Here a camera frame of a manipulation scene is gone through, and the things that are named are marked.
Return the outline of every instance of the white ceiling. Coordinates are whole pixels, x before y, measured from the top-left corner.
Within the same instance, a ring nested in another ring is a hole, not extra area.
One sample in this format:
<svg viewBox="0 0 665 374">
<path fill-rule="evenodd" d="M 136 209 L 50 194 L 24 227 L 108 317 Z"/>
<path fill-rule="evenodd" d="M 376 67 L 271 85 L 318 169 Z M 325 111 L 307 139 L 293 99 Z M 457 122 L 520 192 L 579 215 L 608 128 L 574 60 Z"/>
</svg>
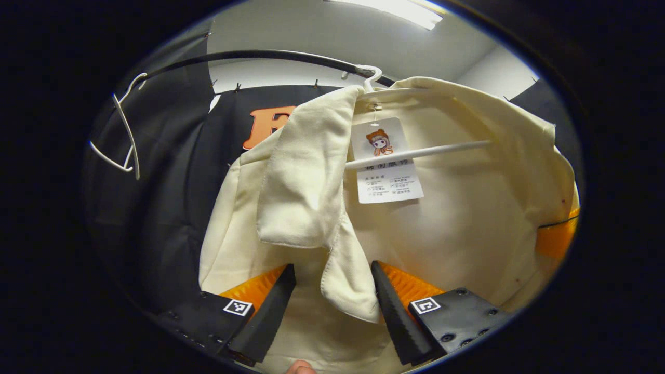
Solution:
<svg viewBox="0 0 665 374">
<path fill-rule="evenodd" d="M 428 31 L 374 9 L 323 0 L 247 0 L 221 12 L 211 31 L 208 53 L 300 51 L 374 65 L 393 79 L 455 81 L 497 46 L 449 13 Z"/>
</svg>

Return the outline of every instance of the black rod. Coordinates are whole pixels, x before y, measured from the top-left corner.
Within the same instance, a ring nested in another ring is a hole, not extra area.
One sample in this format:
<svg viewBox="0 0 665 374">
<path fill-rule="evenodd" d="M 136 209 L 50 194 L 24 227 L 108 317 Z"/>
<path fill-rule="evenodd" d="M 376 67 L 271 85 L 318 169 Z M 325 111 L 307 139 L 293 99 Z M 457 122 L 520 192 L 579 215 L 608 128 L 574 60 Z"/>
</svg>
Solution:
<svg viewBox="0 0 665 374">
<path fill-rule="evenodd" d="M 244 51 L 227 51 L 227 52 L 210 53 L 208 55 L 182 60 L 177 63 L 173 63 L 165 67 L 162 67 L 161 69 L 152 71 L 151 73 L 148 73 L 147 77 L 138 79 L 136 82 L 140 83 L 142 81 L 145 81 L 146 79 L 155 77 L 156 75 L 174 69 L 178 69 L 181 67 L 186 67 L 188 65 L 206 63 L 217 60 L 226 60 L 226 59 L 281 59 L 281 60 L 290 60 L 290 61 L 300 61 L 303 63 L 310 63 L 325 67 L 331 67 L 340 71 L 346 71 L 352 74 L 360 75 L 365 78 L 371 77 L 372 75 L 368 71 L 356 68 L 356 65 L 354 64 L 347 63 L 342 60 L 332 59 L 330 57 L 312 55 L 310 53 L 303 53 L 303 52 L 280 51 L 277 49 L 247 49 Z M 395 81 L 387 77 L 380 77 L 377 80 L 377 82 L 388 87 L 392 86 L 395 83 Z"/>
</svg>

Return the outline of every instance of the cartoon character illustration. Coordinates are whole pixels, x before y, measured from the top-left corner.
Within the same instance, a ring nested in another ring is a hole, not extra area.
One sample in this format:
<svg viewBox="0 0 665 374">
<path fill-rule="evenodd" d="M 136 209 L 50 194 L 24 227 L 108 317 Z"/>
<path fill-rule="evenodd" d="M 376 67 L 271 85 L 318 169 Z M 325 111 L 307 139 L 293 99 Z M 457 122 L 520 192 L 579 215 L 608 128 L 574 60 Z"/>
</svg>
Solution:
<svg viewBox="0 0 665 374">
<path fill-rule="evenodd" d="M 365 136 L 369 140 L 370 144 L 374 147 L 374 155 L 380 156 L 383 154 L 391 154 L 392 146 L 390 145 L 390 140 L 388 135 L 382 128 L 379 128 L 377 131 L 374 131 L 371 134 Z"/>
</svg>

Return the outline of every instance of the ceiling light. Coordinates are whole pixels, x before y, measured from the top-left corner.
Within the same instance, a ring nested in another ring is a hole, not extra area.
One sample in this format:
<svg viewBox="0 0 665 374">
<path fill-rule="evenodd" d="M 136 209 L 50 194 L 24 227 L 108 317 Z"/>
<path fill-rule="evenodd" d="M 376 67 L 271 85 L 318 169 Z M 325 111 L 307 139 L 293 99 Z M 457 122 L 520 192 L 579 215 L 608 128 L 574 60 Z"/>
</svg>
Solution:
<svg viewBox="0 0 665 374">
<path fill-rule="evenodd" d="M 432 30 L 442 17 L 431 9 L 439 10 L 443 13 L 444 10 L 437 5 L 425 0 L 329 0 L 337 1 L 339 3 L 349 3 L 362 5 L 363 7 L 374 8 L 379 11 L 384 11 L 397 17 L 401 17 L 407 21 L 411 21 L 417 25 L 423 26 L 427 30 Z"/>
</svg>

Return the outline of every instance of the white clothes hanger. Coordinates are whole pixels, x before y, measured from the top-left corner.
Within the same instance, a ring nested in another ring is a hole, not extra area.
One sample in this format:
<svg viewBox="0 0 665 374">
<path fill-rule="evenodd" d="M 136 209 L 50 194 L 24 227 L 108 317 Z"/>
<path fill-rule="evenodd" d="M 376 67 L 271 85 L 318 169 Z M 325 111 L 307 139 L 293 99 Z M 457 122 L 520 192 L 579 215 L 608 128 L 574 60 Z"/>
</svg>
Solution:
<svg viewBox="0 0 665 374">
<path fill-rule="evenodd" d="M 357 65 L 356 67 L 364 70 L 372 70 L 374 71 L 374 75 L 372 75 L 370 78 L 367 78 L 363 82 L 363 86 L 365 87 L 365 91 L 367 92 L 366 94 L 362 94 L 358 97 L 358 100 L 366 100 L 368 98 L 380 98 L 392 94 L 425 94 L 428 93 L 430 90 L 429 89 L 388 89 L 388 90 L 381 90 L 381 91 L 374 91 L 374 88 L 372 87 L 372 82 L 376 82 L 383 72 L 381 69 L 378 67 L 373 67 L 370 65 Z M 378 158 L 366 158 L 364 160 L 355 160 L 355 161 L 349 161 L 346 163 L 346 166 L 344 169 L 346 170 L 353 170 L 353 169 L 360 169 L 364 168 L 367 166 L 372 166 L 375 164 L 383 164 L 385 162 L 392 162 L 392 161 L 397 161 L 397 160 L 405 160 L 409 158 L 416 158 L 416 157 L 423 157 L 423 156 L 429 156 L 432 154 L 439 154 L 439 153 L 446 153 L 446 152 L 454 152 L 457 150 L 466 150 L 466 149 L 472 149 L 472 148 L 482 148 L 489 146 L 491 144 L 491 141 L 489 140 L 481 140 L 477 142 L 468 142 L 468 143 L 461 143 L 461 144 L 449 144 L 449 145 L 443 145 L 443 146 L 434 146 L 434 147 L 429 147 L 429 148 L 422 148 L 422 149 L 415 149 L 415 150 L 409 150 L 406 152 L 399 152 L 399 153 L 393 153 L 389 154 L 386 156 L 381 156 Z"/>
<path fill-rule="evenodd" d="M 134 135 L 132 135 L 132 129 L 129 127 L 129 123 L 127 122 L 127 117 L 125 117 L 124 111 L 122 110 L 122 107 L 120 106 L 120 104 L 122 104 L 124 99 L 127 98 L 127 96 L 129 95 L 129 92 L 132 90 L 132 87 L 134 87 L 134 84 L 136 84 L 136 81 L 139 78 L 147 77 L 147 76 L 148 76 L 148 74 L 146 74 L 146 73 L 141 73 L 141 74 L 137 75 L 136 78 L 134 78 L 134 80 L 129 84 L 129 87 L 127 88 L 127 92 L 125 92 L 125 94 L 122 95 L 120 100 L 118 100 L 118 98 L 116 97 L 116 94 L 111 94 L 111 98 L 113 99 L 113 105 L 115 105 L 116 109 L 118 110 L 118 113 L 120 114 L 120 118 L 122 119 L 122 122 L 125 125 L 125 129 L 127 130 L 127 134 L 129 135 L 129 140 L 132 143 L 132 146 L 129 148 L 129 151 L 127 152 L 127 157 L 125 158 L 124 165 L 120 165 L 117 162 L 111 160 L 109 157 L 107 157 L 105 154 L 103 154 L 99 149 L 97 149 L 97 147 L 94 146 L 92 141 L 90 141 L 90 147 L 92 148 L 92 150 L 95 153 L 97 153 L 97 155 L 99 157 L 101 157 L 107 163 L 111 164 L 112 166 L 115 166 L 116 168 L 118 168 L 118 169 L 120 169 L 124 172 L 131 172 L 132 170 L 134 170 L 134 173 L 136 175 L 136 180 L 138 180 L 139 177 L 140 177 L 140 172 L 139 172 L 139 167 L 138 167 L 138 153 L 136 151 L 136 143 L 134 142 Z M 139 90 L 142 89 L 145 84 L 146 84 L 146 81 L 141 82 L 141 85 L 138 87 L 138 89 Z M 134 166 L 136 168 L 134 168 L 133 166 L 127 167 L 127 163 L 129 163 L 129 157 L 131 155 L 134 155 Z"/>
</svg>

